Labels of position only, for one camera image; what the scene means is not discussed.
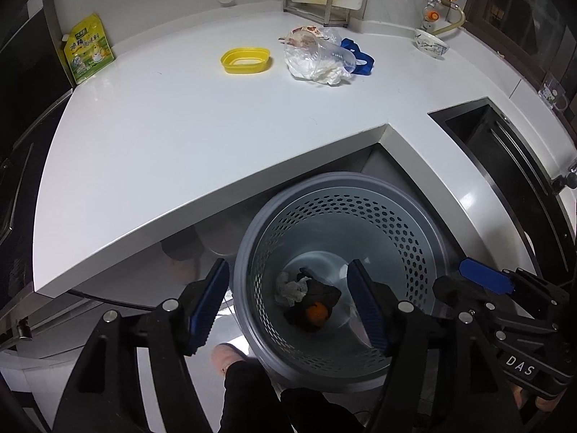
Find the white bowl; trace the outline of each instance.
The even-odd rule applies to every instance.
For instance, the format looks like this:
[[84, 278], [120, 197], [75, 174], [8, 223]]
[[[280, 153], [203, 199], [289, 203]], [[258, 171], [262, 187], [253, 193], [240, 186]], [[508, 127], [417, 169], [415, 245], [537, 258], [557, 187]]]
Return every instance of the white bowl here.
[[449, 50], [449, 44], [420, 29], [415, 29], [415, 43], [419, 50], [437, 59]]

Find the yellow hose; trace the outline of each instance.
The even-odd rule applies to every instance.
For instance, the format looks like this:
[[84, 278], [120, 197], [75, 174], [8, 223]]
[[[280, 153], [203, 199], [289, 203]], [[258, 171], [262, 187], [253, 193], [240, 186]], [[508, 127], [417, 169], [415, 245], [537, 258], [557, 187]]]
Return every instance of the yellow hose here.
[[465, 13], [463, 12], [463, 10], [461, 9], [461, 7], [459, 5], [456, 5], [454, 3], [450, 3], [450, 5], [446, 4], [445, 2], [442, 1], [443, 4], [445, 4], [445, 6], [449, 6], [449, 8], [451, 9], [456, 9], [457, 11], [459, 11], [459, 13], [461, 14], [461, 17], [459, 18], [459, 20], [456, 23], [453, 24], [449, 24], [448, 26], [442, 27], [441, 29], [437, 29], [436, 31], [433, 31], [431, 34], [431, 36], [438, 36], [439, 34], [443, 34], [444, 32], [450, 31], [452, 29], [456, 29], [457, 27], [461, 27], [463, 24], [465, 24], [465, 20], [467, 19], [465, 17]]

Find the white countertop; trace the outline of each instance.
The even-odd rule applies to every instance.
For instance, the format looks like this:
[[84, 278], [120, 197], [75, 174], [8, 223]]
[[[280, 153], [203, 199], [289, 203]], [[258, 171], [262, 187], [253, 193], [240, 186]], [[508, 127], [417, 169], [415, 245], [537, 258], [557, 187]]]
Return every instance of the white countertop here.
[[[465, 252], [532, 270], [489, 184], [427, 113], [488, 96], [550, 174], [564, 166], [555, 148], [455, 51], [436, 60], [408, 39], [342, 30], [376, 60], [371, 76], [335, 87], [297, 81], [277, 39], [305, 23], [279, 12], [206, 23], [125, 53], [80, 85], [40, 185], [36, 291], [57, 296], [240, 200], [378, 142], [387, 125], [462, 211]], [[269, 48], [271, 68], [226, 74], [220, 57], [241, 46]], [[413, 178], [439, 202], [426, 178]]]

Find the person's leg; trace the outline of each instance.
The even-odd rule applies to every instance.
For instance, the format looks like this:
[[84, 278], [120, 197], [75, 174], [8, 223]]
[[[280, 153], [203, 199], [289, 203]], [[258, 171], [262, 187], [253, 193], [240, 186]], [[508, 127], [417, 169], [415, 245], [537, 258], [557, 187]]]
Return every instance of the person's leg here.
[[363, 425], [346, 408], [330, 403], [325, 396], [311, 389], [286, 389], [281, 403], [298, 433], [360, 433]]
[[214, 348], [212, 362], [225, 375], [219, 433], [293, 433], [262, 366], [247, 363], [243, 355], [226, 344]]

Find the blue gripper pad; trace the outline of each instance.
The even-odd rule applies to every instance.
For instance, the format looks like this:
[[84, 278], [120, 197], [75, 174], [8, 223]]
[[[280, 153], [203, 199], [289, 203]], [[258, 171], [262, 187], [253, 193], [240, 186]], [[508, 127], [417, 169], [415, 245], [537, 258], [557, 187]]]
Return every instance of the blue gripper pad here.
[[484, 289], [493, 293], [511, 294], [515, 289], [509, 277], [472, 258], [466, 258], [461, 262], [459, 272], [467, 280], [477, 283], [477, 285], [481, 285]]
[[207, 276], [206, 286], [198, 305], [190, 315], [190, 338], [188, 347], [196, 353], [199, 347], [207, 343], [208, 334], [215, 321], [224, 294], [229, 288], [230, 270], [226, 261], [217, 261]]
[[383, 312], [370, 288], [371, 279], [358, 260], [353, 260], [348, 265], [347, 286], [370, 344], [377, 350], [387, 351], [389, 340], [385, 332]]

